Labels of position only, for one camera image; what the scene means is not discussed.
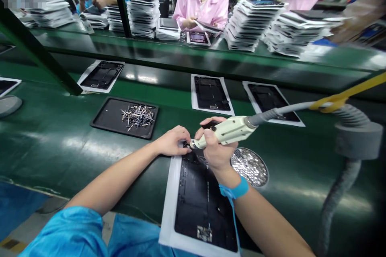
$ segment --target gray suspension hose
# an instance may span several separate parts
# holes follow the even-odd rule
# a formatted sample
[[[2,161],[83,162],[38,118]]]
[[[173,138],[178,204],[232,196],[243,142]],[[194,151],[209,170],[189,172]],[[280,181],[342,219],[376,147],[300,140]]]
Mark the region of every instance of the gray suspension hose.
[[[320,222],[317,257],[325,257],[330,245],[331,223],[334,213],[342,200],[343,195],[352,187],[361,169],[361,160],[345,159],[344,167],[333,184],[322,208],[322,220]]]
[[[285,106],[282,108],[273,108],[266,112],[256,114],[254,116],[250,116],[248,117],[247,120],[248,120],[248,123],[250,123],[251,125],[258,126],[266,121],[269,121],[270,119],[276,118],[285,113],[307,109],[313,103],[314,102],[303,102],[299,104]],[[323,104],[321,108],[328,107],[331,104],[332,103],[327,102]],[[373,129],[372,126],[369,126],[370,124],[373,124],[371,123],[370,119],[362,111],[360,111],[359,109],[355,108],[350,104],[345,104],[340,109],[334,111],[333,114],[339,116],[341,120],[340,128],[337,127],[338,130],[342,130],[342,128],[343,130],[345,130],[345,128],[350,128],[348,131],[352,129],[354,130],[359,129],[359,130],[362,130],[363,132],[369,133],[371,132],[371,129]],[[379,135],[379,138],[377,136],[375,136],[374,138],[374,140],[377,140],[377,141],[379,140],[379,145],[380,145],[381,137],[382,137],[382,133]],[[355,180],[357,179],[360,168],[361,168],[361,160],[350,158],[348,156],[345,157],[344,167],[341,173],[339,174],[337,180],[333,184],[330,192],[328,193],[326,200],[323,203],[321,224],[320,224],[320,230],[319,230],[319,239],[318,239],[318,244],[316,249],[317,257],[325,257],[327,255],[329,244],[330,244],[331,222],[333,220],[334,213],[343,195],[352,187]]]

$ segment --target work table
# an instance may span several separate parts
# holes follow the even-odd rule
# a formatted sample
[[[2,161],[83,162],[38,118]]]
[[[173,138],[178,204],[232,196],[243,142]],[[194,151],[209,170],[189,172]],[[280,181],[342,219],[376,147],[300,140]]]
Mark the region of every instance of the work table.
[[[75,80],[94,61],[53,55]],[[71,198],[114,162],[147,144],[143,139],[89,125],[107,96],[158,105],[152,140],[176,125],[185,126],[192,136],[199,122],[211,116],[192,110],[188,72],[127,64],[109,95],[70,96],[30,60],[23,61],[21,55],[20,63],[15,59],[16,56],[0,56],[0,75],[23,80],[11,93],[23,100],[23,106],[0,120],[0,180],[5,182]],[[225,82],[236,115],[253,114],[241,81]],[[281,92],[291,104],[327,96],[285,88]],[[386,104],[356,99],[350,103],[373,121],[386,124]],[[337,119],[333,115],[312,111],[298,115],[305,128],[263,124],[240,147],[262,157],[269,182],[261,193],[315,248],[322,203],[343,157],[334,153],[333,124]],[[381,243],[372,234],[382,225],[385,153],[384,140],[380,158],[363,162],[358,180],[338,206],[332,226],[331,256],[356,255],[370,246],[372,250],[380,248]],[[113,210],[161,223],[169,163],[167,157],[152,162]],[[240,239],[242,247],[256,249],[243,230]]]

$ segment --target cable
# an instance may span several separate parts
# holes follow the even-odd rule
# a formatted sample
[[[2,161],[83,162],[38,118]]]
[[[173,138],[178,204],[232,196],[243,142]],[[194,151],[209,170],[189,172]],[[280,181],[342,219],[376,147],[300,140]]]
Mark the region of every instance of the cable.
[[[352,187],[361,169],[361,160],[345,159],[345,165],[332,186],[322,208],[317,257],[325,257],[330,245],[331,222],[343,195]]]
[[[273,108],[266,112],[255,114],[254,116],[249,116],[248,121],[253,126],[259,126],[260,124],[267,122],[273,118],[277,118],[278,116],[282,116],[283,114],[286,114],[289,112],[295,112],[298,110],[308,109],[314,103],[315,102],[301,102],[298,104],[288,105],[282,108]],[[325,104],[323,104],[322,107],[325,108],[325,107],[329,107],[330,105],[332,105],[331,102],[326,102]]]

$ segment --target green workbench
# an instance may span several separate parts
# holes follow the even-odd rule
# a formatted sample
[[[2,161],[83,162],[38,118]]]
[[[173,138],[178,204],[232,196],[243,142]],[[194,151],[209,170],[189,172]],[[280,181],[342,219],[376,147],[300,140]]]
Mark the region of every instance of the green workbench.
[[[0,76],[23,80],[12,94],[24,102],[17,112],[0,120],[0,180],[71,198],[107,167],[148,142],[90,127],[107,95],[70,96],[46,72],[16,52],[0,55]],[[73,55],[53,56],[75,80],[94,61]],[[226,79],[226,86],[236,115],[253,114],[241,82]],[[281,91],[290,103],[326,96],[285,88]],[[159,105],[153,140],[176,125],[185,126],[193,135],[199,122],[211,116],[191,109],[187,72],[127,64],[109,95]],[[385,104],[357,99],[350,103],[373,121],[386,124]],[[311,111],[298,115],[305,128],[264,124],[240,146],[263,158],[270,179],[262,194],[315,248],[322,203],[343,158],[333,152],[334,116]],[[382,226],[385,205],[385,152],[384,141],[381,157],[363,162],[357,182],[338,206],[330,256],[356,256],[369,247],[380,250],[382,243],[376,233]],[[160,223],[169,163],[166,157],[155,160],[114,211]],[[240,239],[242,247],[256,249],[243,230]]]
[[[190,47],[182,41],[127,39],[123,33],[96,30],[81,33],[77,23],[60,29],[31,29],[50,52],[64,53],[168,70],[224,76],[233,80],[275,83],[287,88],[339,93],[385,69],[386,53],[373,49],[313,45],[302,58],[267,51],[260,43],[255,53],[230,51],[224,39],[214,49]],[[11,44],[0,34],[0,44]],[[386,85],[358,97],[386,102]]]

